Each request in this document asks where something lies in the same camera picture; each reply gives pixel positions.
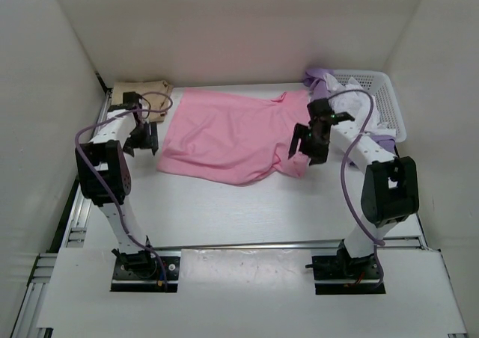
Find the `beige t shirt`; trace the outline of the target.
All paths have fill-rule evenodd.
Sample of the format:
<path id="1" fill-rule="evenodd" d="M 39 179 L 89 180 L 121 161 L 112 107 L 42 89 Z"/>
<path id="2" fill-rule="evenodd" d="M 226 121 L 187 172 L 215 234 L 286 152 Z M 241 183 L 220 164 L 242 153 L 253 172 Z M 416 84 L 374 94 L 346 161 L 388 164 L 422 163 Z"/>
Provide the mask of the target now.
<path id="1" fill-rule="evenodd" d="M 150 122 L 162 123 L 165 120 L 166 113 L 156 113 L 159 110 L 165 110 L 168 107 L 168 99 L 172 94 L 174 86 L 165 80 L 156 82 L 115 82 L 112 91 L 112 105 L 119 105 L 123 102 L 123 94 L 126 92 L 136 92 L 141 94 L 146 100 L 146 105 L 151 106 L 153 113 L 143 114 L 148 117 Z"/>

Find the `pink t shirt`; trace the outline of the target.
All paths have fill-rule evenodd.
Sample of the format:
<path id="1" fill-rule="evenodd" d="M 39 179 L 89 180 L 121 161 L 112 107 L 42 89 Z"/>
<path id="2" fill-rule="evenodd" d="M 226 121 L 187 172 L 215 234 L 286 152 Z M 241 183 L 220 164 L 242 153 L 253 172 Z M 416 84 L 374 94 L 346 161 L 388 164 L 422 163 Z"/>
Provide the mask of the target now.
<path id="1" fill-rule="evenodd" d="M 294 126 L 309 120 L 306 90 L 258 99 L 188 88 L 174 112 L 157 170 L 248 185 L 279 172 L 304 176 L 308 158 L 288 156 Z"/>

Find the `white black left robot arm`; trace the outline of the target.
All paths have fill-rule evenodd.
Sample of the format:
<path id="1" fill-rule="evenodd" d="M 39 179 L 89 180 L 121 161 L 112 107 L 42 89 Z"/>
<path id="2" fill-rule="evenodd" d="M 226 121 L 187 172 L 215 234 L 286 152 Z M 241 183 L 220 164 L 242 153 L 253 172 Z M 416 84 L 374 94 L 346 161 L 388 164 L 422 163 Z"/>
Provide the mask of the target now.
<path id="1" fill-rule="evenodd" d="M 117 261 L 141 279 L 158 277 L 160 264 L 129 202 L 132 179 L 125 155 L 157 150 L 148 142 L 152 132 L 145 111 L 138 103 L 114 105 L 103 122 L 80 129 L 74 139 L 82 194 L 106 217 L 118 241 L 112 251 Z"/>

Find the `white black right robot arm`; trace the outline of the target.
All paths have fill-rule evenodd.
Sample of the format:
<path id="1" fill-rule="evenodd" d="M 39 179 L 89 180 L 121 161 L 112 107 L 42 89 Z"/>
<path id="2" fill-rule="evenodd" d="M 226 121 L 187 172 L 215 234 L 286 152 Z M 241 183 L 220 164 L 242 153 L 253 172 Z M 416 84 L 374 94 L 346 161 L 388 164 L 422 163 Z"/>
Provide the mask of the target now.
<path id="1" fill-rule="evenodd" d="M 418 211 L 417 169 L 410 157 L 399 158 L 383 149 L 348 114 L 321 117 L 307 126 L 297 123 L 288 156 L 303 153 L 311 165 L 321 165 L 326 162 L 331 145 L 344 154 L 340 184 L 356 227 L 340 243 L 334 261 L 324 269 L 327 275 L 352 278 L 372 263 L 375 250 L 385 244 L 385 235 Z M 345 173 L 349 162 L 364 177 L 359 212 L 347 191 Z"/>

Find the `white t shirt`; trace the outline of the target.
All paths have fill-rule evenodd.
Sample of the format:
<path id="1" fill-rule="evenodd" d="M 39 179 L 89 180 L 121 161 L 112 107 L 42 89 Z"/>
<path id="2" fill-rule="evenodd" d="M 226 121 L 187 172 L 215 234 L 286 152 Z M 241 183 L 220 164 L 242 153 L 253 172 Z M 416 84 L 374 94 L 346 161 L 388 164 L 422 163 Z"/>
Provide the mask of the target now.
<path id="1" fill-rule="evenodd" d="M 355 118 L 355 123 L 360 129 L 370 110 L 369 96 L 366 93 L 359 93 L 356 91 L 344 93 L 344 91 L 352 89 L 362 90 L 363 87 L 353 77 L 350 77 L 345 85 L 342 85 L 333 75 L 328 73 L 324 75 L 324 79 L 326 81 L 327 90 L 330 93 L 329 104 L 333 111 L 335 113 L 347 112 Z M 395 137 L 396 130 L 389 129 L 388 123 L 381 121 L 379 110 L 376 105 L 376 98 L 375 96 L 372 96 L 372 98 L 373 111 L 364 131 L 375 135 L 389 135 Z"/>

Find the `lavender t shirt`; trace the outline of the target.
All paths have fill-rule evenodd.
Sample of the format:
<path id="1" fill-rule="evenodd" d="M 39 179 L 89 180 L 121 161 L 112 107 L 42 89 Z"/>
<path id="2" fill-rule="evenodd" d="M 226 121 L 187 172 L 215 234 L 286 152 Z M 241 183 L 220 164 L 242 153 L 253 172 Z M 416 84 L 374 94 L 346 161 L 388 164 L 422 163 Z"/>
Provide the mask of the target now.
<path id="1" fill-rule="evenodd" d="M 325 70 L 320 68 L 306 70 L 303 84 L 309 88 L 309 91 L 311 93 L 310 101 L 313 101 L 316 99 L 329 100 L 330 93 L 327 90 L 326 81 L 324 79 L 324 75 L 327 73 L 332 75 L 331 70 Z M 346 90 L 344 91 L 344 93 L 354 92 L 354 91 L 355 89 Z M 394 153 L 396 136 L 392 137 L 389 135 L 375 135 L 375 134 L 371 134 L 370 132 L 366 132 L 366 133 L 368 133 L 369 136 L 383 149 L 385 149 L 386 151 L 389 151 L 390 153 Z"/>

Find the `white plastic laundry basket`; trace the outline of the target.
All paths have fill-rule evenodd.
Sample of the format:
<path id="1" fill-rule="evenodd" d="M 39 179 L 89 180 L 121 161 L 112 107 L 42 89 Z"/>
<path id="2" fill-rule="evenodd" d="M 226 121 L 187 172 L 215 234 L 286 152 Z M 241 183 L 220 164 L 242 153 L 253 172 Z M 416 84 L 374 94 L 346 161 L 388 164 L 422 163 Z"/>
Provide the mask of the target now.
<path id="1" fill-rule="evenodd" d="M 366 91 L 374 95 L 381 121 L 386 122 L 389 129 L 396 130 L 397 143 L 406 140 L 406 128 L 396 93 L 385 73 L 372 70 L 334 70 L 332 75 L 342 85 L 354 78 Z"/>

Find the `aluminium frame rail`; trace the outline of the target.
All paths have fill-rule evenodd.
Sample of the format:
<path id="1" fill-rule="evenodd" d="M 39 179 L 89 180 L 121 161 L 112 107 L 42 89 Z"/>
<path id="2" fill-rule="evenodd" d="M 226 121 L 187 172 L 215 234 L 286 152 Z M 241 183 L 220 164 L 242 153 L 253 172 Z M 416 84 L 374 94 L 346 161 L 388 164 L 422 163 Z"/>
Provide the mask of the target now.
<path id="1" fill-rule="evenodd" d="M 157 173 L 149 156 L 132 163 L 135 206 L 162 209 L 141 219 L 162 247 L 330 248 L 353 221 L 338 183 L 340 159 L 312 168 L 302 180 L 274 173 L 240 188 L 184 176 Z M 41 307 L 59 251 L 109 248 L 113 235 L 100 212 L 74 189 L 60 221 L 59 238 L 29 262 L 25 297 L 13 326 L 14 337 L 49 337 L 38 326 Z"/>

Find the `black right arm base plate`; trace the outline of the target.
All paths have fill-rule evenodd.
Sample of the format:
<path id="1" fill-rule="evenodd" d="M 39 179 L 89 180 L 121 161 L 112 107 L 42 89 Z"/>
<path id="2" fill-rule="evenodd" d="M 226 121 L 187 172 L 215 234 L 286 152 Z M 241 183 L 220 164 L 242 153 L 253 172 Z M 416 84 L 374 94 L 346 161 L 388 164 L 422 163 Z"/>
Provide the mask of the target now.
<path id="1" fill-rule="evenodd" d="M 338 256 L 312 256 L 316 295 L 384 295 L 379 265 L 373 255 L 341 262 Z"/>

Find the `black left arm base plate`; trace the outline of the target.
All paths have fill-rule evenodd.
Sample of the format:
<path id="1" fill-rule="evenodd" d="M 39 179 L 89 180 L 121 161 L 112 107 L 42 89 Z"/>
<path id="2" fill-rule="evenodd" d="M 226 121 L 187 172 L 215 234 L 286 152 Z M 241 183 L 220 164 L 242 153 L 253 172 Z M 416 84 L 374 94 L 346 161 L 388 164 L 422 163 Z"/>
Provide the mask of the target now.
<path id="1" fill-rule="evenodd" d="M 154 254 L 140 251 L 120 253 L 114 249 L 115 266 L 110 285 L 111 292 L 176 293 L 180 276 L 180 257 L 161 256 L 162 266 Z"/>

